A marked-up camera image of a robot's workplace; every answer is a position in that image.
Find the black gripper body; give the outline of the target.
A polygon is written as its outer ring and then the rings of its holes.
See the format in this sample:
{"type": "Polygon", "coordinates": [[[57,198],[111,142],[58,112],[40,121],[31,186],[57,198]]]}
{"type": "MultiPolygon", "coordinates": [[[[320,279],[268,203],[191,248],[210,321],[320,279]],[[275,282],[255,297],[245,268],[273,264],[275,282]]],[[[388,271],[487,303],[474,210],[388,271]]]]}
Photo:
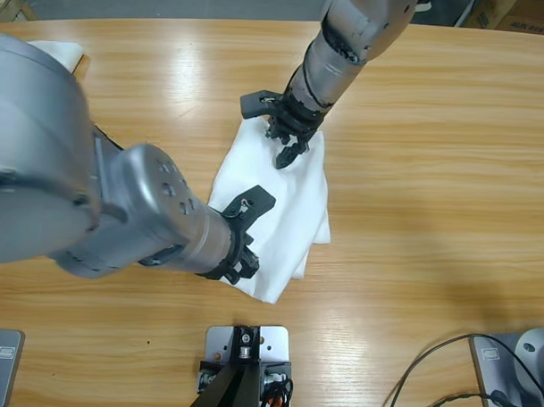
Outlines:
{"type": "Polygon", "coordinates": [[[241,280],[240,271],[240,255],[243,247],[249,246],[254,239],[247,233],[247,226],[243,220],[227,219],[230,226],[230,250],[227,256],[219,263],[219,265],[204,273],[199,273],[199,276],[210,280],[222,280],[225,278],[233,286],[236,286],[241,280]]]}
{"type": "Polygon", "coordinates": [[[274,102],[269,124],[279,124],[287,136],[309,136],[311,139],[325,116],[326,112],[309,109],[292,94],[284,93],[274,102]]]}

